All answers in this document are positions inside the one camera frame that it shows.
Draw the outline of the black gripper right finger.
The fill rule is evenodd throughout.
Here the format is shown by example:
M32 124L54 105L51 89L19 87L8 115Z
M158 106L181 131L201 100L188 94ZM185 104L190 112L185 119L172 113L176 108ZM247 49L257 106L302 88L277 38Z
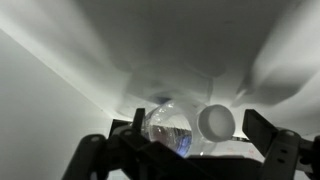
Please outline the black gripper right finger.
M306 140L275 127L254 109L245 111L242 131L264 157L259 180L294 180L296 171L320 180L320 136Z

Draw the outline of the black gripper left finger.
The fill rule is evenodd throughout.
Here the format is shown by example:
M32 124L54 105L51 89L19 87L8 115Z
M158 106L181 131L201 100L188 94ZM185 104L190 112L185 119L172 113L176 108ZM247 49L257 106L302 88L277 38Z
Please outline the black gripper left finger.
M106 139L92 134L81 139L62 180L107 180L121 169L130 180L175 180L212 176L159 142L141 135L145 109L138 108L131 126L121 126Z

